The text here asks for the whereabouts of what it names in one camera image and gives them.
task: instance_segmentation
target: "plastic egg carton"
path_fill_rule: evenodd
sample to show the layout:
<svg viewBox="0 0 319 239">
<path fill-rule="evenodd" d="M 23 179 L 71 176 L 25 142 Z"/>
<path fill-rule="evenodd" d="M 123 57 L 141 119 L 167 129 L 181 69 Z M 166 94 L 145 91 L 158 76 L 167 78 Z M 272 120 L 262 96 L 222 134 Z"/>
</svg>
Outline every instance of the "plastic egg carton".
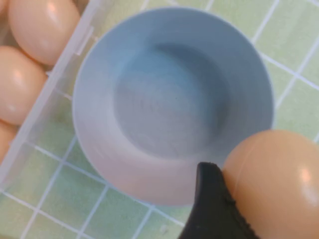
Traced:
<svg viewBox="0 0 319 239">
<path fill-rule="evenodd" d="M 88 50 L 100 36 L 107 11 L 114 0 L 74 0 L 82 17 L 55 66 L 47 69 L 48 79 L 32 110 L 20 127 L 0 165 L 0 188 L 4 189 L 20 174 L 33 152 L 30 147 L 47 125 L 65 90 L 72 87 L 77 71 Z M 18 47 L 5 20 L 0 22 L 0 45 Z"/>
</svg>

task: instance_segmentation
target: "white grout line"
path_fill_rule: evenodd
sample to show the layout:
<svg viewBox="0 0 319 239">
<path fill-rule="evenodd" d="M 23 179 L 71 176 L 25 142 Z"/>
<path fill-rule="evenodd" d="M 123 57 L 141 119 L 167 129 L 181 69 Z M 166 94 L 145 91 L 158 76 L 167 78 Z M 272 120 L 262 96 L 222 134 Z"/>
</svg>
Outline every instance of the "white grout line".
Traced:
<svg viewBox="0 0 319 239">
<path fill-rule="evenodd" d="M 209 11 L 212 8 L 214 1 L 215 0 L 209 0 L 209 2 L 207 3 L 207 5 L 205 7 L 205 11 Z"/>
<path fill-rule="evenodd" d="M 43 195 L 42 195 L 42 197 L 41 197 L 41 199 L 40 199 L 40 201 L 39 201 L 39 203 L 37 205 L 37 207 L 35 208 L 35 210 L 34 210 L 32 216 L 31 216 L 28 224 L 26 225 L 25 229 L 23 230 L 20 239 L 25 239 L 29 229 L 31 228 L 32 223 L 34 222 L 34 220 L 36 218 L 36 215 L 40 211 L 40 208 L 42 207 L 42 204 L 44 203 L 44 201 L 46 199 L 46 196 L 49 194 L 49 192 L 50 192 L 50 190 L 51 190 L 51 188 L 52 188 L 52 186 L 53 186 L 53 184 L 55 182 L 55 179 L 58 177 L 58 175 L 59 175 L 59 173 L 60 173 L 60 171 L 61 171 L 61 169 L 63 167 L 63 162 L 66 161 L 66 159 L 67 159 L 69 153 L 71 152 L 75 142 L 76 142 L 76 136 L 74 136 L 72 138 L 72 140 L 71 140 L 71 142 L 70 142 L 70 144 L 68 146 L 68 149 L 67 149 L 66 153 L 64 154 L 64 156 L 62 158 L 62 161 L 60 162 L 59 166 L 57 167 L 57 169 L 55 170 L 54 174 L 52 175 L 52 177 L 51 177 L 51 179 L 50 179 L 50 181 L 49 181 L 49 183 L 48 183 L 48 185 L 47 185 L 47 187 L 46 187 L 46 189 L 45 189 L 45 191 L 44 191 L 44 193 L 43 193 Z"/>
<path fill-rule="evenodd" d="M 302 75 L 297 74 L 296 72 L 294 72 L 293 70 L 289 69 L 287 66 L 275 61 L 274 59 L 272 59 L 271 57 L 265 55 L 264 53 L 260 53 L 262 58 L 264 58 L 266 61 L 272 63 L 273 65 L 277 66 L 278 68 L 288 72 L 289 74 L 295 76 L 296 78 L 300 79 L 301 81 L 303 81 L 304 83 L 306 83 L 307 85 L 309 85 L 310 87 L 316 89 L 319 91 L 319 86 L 316 85 L 315 83 L 307 80 L 305 77 L 303 77 Z"/>
<path fill-rule="evenodd" d="M 59 90 L 59 89 L 55 89 L 55 90 L 56 90 L 57 93 L 60 94 L 61 96 L 65 97 L 65 98 L 67 98 L 67 99 L 69 99 L 69 100 L 72 100 L 72 96 L 70 96 L 70 95 L 68 95 L 68 94 L 66 94 L 66 93 L 64 93 L 64 92 L 62 92 L 62 91 Z"/>
<path fill-rule="evenodd" d="M 308 2 L 311 2 L 312 4 L 316 5 L 319 7 L 319 2 L 316 0 L 308 0 Z"/>
<path fill-rule="evenodd" d="M 178 6 L 179 4 L 175 0 L 166 0 L 167 3 L 173 5 L 173 6 Z"/>
<path fill-rule="evenodd" d="M 79 231 L 76 230 L 75 228 L 73 228 L 73 227 L 71 227 L 70 225 L 68 225 L 68 224 L 66 224 L 66 223 L 64 223 L 64 222 L 62 222 L 62 221 L 56 219 L 55 217 L 49 215 L 48 213 L 46 213 L 46 212 L 44 212 L 44 211 L 41 211 L 41 210 L 40 210 L 38 213 L 41 214 L 41 215 L 43 215 L 44 217 L 46 217 L 46 218 L 52 220 L 53 222 L 59 224 L 60 226 L 69 229 L 70 231 L 72 231 L 72 232 L 74 232 L 74 233 L 79 233 Z"/>
<path fill-rule="evenodd" d="M 100 197 L 98 198 L 97 202 L 95 203 L 94 207 L 92 208 L 89 216 L 87 217 L 87 219 L 85 220 L 80 232 L 78 233 L 76 239 L 80 239 L 83 234 L 84 234 L 84 231 L 85 229 L 87 228 L 87 226 L 89 225 L 93 215 L 95 214 L 96 210 L 98 209 L 98 207 L 100 206 L 102 200 L 104 199 L 104 196 L 106 195 L 107 191 L 109 190 L 109 187 L 108 186 L 105 186 Z"/>
<path fill-rule="evenodd" d="M 21 205 L 23 205 L 23 206 L 25 206 L 25 207 L 27 207 L 27 208 L 30 208 L 30 209 L 33 210 L 33 211 L 36 210 L 36 207 L 32 206 L 31 204 L 29 204 L 29 203 L 27 203 L 27 202 L 25 202 L 25 201 L 23 201 L 23 200 L 21 200 L 21 199 L 15 197 L 15 196 L 13 196 L 13 195 L 11 195 L 10 193 L 5 192 L 5 191 L 3 191 L 3 190 L 0 190 L 0 192 L 1 192 L 2 194 L 4 194 L 6 197 L 8 197 L 8 198 L 10 198 L 10 199 L 12 199 L 12 200 L 14 200 L 14 201 L 16 201 L 17 203 L 19 203 L 19 204 L 21 204 Z M 64 228 L 69 229 L 69 230 L 72 231 L 72 232 L 79 233 L 79 231 L 76 230 L 75 228 L 73 228 L 73 227 L 69 226 L 68 224 L 66 224 L 66 223 L 64 223 L 64 222 L 62 222 L 62 221 L 56 219 L 55 217 L 49 215 L 49 214 L 46 213 L 46 212 L 43 212 L 43 211 L 39 210 L 38 213 L 41 214 L 41 215 L 43 215 L 44 217 L 46 217 L 46 218 L 52 220 L 53 222 L 55 222 L 55 223 L 57 223 L 57 224 L 63 226 Z M 90 236 L 88 236 L 88 235 L 85 235 L 85 234 L 83 234 L 82 236 L 85 237 L 85 238 L 88 238 L 88 239 L 94 239 L 94 238 L 92 238 L 92 237 L 90 237 Z"/>
<path fill-rule="evenodd" d="M 23 205 L 23 206 L 25 206 L 25 207 L 27 207 L 27 208 L 30 208 L 30 209 L 33 210 L 33 211 L 35 210 L 35 207 L 32 206 L 31 204 L 29 204 L 29 203 L 27 203 L 27 202 L 25 202 L 25 201 L 23 201 L 23 200 L 21 200 L 21 199 L 15 197 L 14 195 L 11 195 L 11 194 L 8 193 L 8 192 L 5 192 L 5 191 L 3 191 L 3 190 L 0 190 L 0 191 L 1 191 L 1 193 L 2 193 L 3 195 L 5 195 L 5 196 L 7 196 L 8 198 L 10 198 L 10 199 L 16 201 L 17 203 L 19 203 L 19 204 L 21 204 L 21 205 Z"/>
<path fill-rule="evenodd" d="M 284 92 L 277 99 L 276 109 L 278 109 L 280 107 L 280 105 L 282 104 L 282 102 L 284 101 L 286 96 L 290 93 L 290 90 L 295 85 L 296 81 L 297 81 L 297 78 L 295 76 L 289 81 L 289 83 L 288 83 L 287 87 L 285 88 Z"/>
<path fill-rule="evenodd" d="M 99 182 L 99 183 L 102 183 L 104 185 L 107 185 L 107 182 L 103 179 L 103 178 L 100 178 L 92 173 L 89 173 L 87 171 L 85 171 L 84 169 L 82 168 L 79 168 L 77 166 L 74 166 L 73 164 L 69 163 L 69 162 L 65 162 L 64 165 L 74 169 L 75 171 L 78 171 L 79 173 L 82 173 L 84 174 L 85 176 L 88 176 L 89 178 L 92 178 L 93 180 Z"/>
<path fill-rule="evenodd" d="M 278 108 L 283 100 L 285 99 L 285 97 L 289 94 L 291 88 L 294 86 L 297 77 L 301 74 L 301 72 L 304 70 L 304 68 L 306 67 L 306 65 L 308 64 L 309 60 L 311 59 L 311 57 L 313 56 L 313 54 L 315 53 L 316 49 L 319 46 L 319 35 L 317 36 L 315 42 L 313 43 L 313 45 L 311 46 L 309 52 L 307 53 L 307 55 L 305 56 L 304 60 L 302 61 L 301 65 L 299 66 L 296 74 L 294 75 L 294 77 L 291 79 L 291 81 L 289 82 L 288 86 L 285 88 L 284 92 L 282 93 L 282 95 L 279 97 L 279 99 L 277 100 L 276 103 L 276 108 Z"/>
<path fill-rule="evenodd" d="M 149 210 L 147 211 L 147 213 L 145 214 L 145 217 L 143 218 L 143 220 L 141 221 L 140 225 L 138 226 L 138 228 L 136 229 L 134 235 L 132 236 L 132 239 L 137 239 L 138 236 L 140 235 L 143 227 L 145 226 L 145 224 L 147 223 L 147 221 L 149 220 L 152 212 L 153 212 L 154 206 L 151 206 L 149 208 Z"/>
<path fill-rule="evenodd" d="M 317 86 L 315 83 L 307 80 L 305 77 L 303 76 L 298 76 L 298 79 L 300 79 L 301 81 L 303 81 L 304 83 L 306 83 L 307 85 L 309 85 L 310 87 L 314 88 L 315 90 L 319 91 L 319 86 Z"/>
<path fill-rule="evenodd" d="M 145 8 L 148 6 L 149 2 L 150 2 L 150 0 L 144 0 L 142 6 L 140 8 L 140 11 L 145 10 Z"/>
<path fill-rule="evenodd" d="M 319 132 L 318 132 L 318 134 L 315 136 L 314 142 L 315 142 L 315 143 L 319 142 Z"/>
<path fill-rule="evenodd" d="M 69 162 L 66 162 L 66 161 L 65 161 L 65 162 L 62 162 L 62 163 L 63 163 L 64 165 L 66 165 L 66 166 L 68 166 L 68 167 L 70 167 L 70 168 L 72 168 L 72 169 L 74 169 L 74 170 L 76 170 L 76 171 L 78 171 L 78 172 L 80 172 L 80 173 L 82 173 L 82 174 L 84 174 L 84 175 L 86 175 L 86 176 L 92 178 L 93 180 L 95 180 L 95 181 L 97 181 L 97 182 L 99 182 L 99 183 L 102 183 L 102 184 L 108 186 L 109 188 L 112 188 L 112 189 L 114 189 L 114 190 L 117 190 L 117 189 L 114 188 L 112 185 L 109 185 L 104 179 L 102 179 L 102 178 L 100 178 L 100 177 L 98 177 L 98 176 L 96 176 L 96 175 L 94 175 L 94 174 L 92 174 L 92 173 L 89 173 L 89 172 L 87 172 L 87 171 L 85 171 L 85 170 L 83 170 L 83 169 L 81 169 L 81 168 L 79 168 L 79 167 L 77 167 L 77 166 L 74 166 L 73 164 L 71 164 L 71 163 L 69 163 Z M 135 199 L 135 198 L 132 198 L 132 197 L 130 197 L 130 196 L 128 196 L 128 195 L 126 195 L 126 196 L 129 197 L 129 198 L 131 198 L 133 201 L 144 205 L 144 206 L 147 207 L 147 208 L 152 208 L 153 211 L 155 211 L 155 212 L 161 214 L 163 217 L 165 217 L 165 218 L 171 220 L 172 222 L 176 223 L 177 225 L 180 225 L 180 226 L 182 226 L 182 227 L 185 226 L 184 223 L 182 223 L 182 222 L 176 220 L 175 218 L 173 218 L 173 217 L 171 217 L 171 216 L 169 216 L 169 215 L 163 213 L 163 212 L 160 211 L 159 209 L 155 208 L 153 205 L 148 204 L 148 203 L 145 203 L 145 202 L 141 202 L 141 201 L 139 201 L 139 200 L 137 200 L 137 199 Z"/>
<path fill-rule="evenodd" d="M 161 210 L 159 210 L 159 209 L 157 209 L 157 208 L 154 208 L 154 211 L 157 212 L 158 214 L 162 215 L 163 217 L 165 217 L 165 218 L 171 220 L 171 221 L 174 222 L 175 224 L 177 224 L 177 225 L 179 225 L 179 226 L 181 226 L 181 227 L 185 227 L 185 224 L 184 224 L 184 223 L 182 223 L 182 222 L 176 220 L 175 218 L 173 218 L 173 217 L 171 217 L 171 216 L 169 216 L 169 215 L 163 213 Z"/>
<path fill-rule="evenodd" d="M 280 0 L 274 0 L 273 4 L 271 5 L 268 13 L 266 14 L 264 20 L 260 24 L 259 28 L 257 29 L 257 32 L 255 33 L 254 37 L 252 38 L 252 42 L 256 43 L 259 36 L 261 35 L 262 31 L 264 30 L 265 26 L 267 25 L 268 21 L 270 20 L 271 16 L 273 15 L 276 7 L 278 6 Z"/>
<path fill-rule="evenodd" d="M 262 53 L 262 52 L 259 52 L 259 53 L 260 53 L 260 55 L 262 56 L 262 58 L 264 58 L 266 61 L 272 63 L 273 65 L 275 65 L 275 66 L 281 68 L 282 70 L 284 70 L 284 71 L 290 73 L 290 74 L 293 75 L 293 76 L 296 74 L 293 70 L 291 70 L 291 69 L 288 68 L 287 66 L 283 65 L 282 63 L 280 63 L 280 62 L 274 60 L 273 58 L 267 56 L 266 54 L 264 54 L 264 53 Z"/>
<path fill-rule="evenodd" d="M 53 153 L 49 152 L 48 150 L 46 149 L 43 149 L 37 145 L 34 146 L 34 149 L 36 149 L 37 151 L 43 153 L 44 155 L 47 155 L 49 157 L 51 157 L 52 159 L 55 159 L 57 161 L 61 161 L 61 159 L 58 157 L 58 156 L 55 156 Z"/>
</svg>

